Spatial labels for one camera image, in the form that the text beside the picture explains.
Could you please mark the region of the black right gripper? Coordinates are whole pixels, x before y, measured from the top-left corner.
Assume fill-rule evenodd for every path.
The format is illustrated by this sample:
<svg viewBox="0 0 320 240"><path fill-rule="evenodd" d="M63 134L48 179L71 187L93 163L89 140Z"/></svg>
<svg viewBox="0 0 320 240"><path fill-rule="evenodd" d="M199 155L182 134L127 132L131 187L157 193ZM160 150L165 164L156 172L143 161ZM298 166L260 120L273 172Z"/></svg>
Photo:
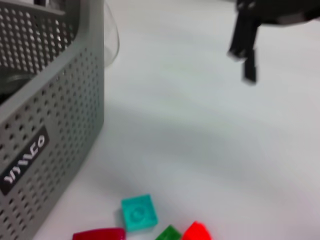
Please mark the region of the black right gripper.
<svg viewBox="0 0 320 240"><path fill-rule="evenodd" d="M320 17L318 0L237 0L237 19L228 53L243 60L243 80L257 83L255 41L260 24L295 25Z"/></svg>

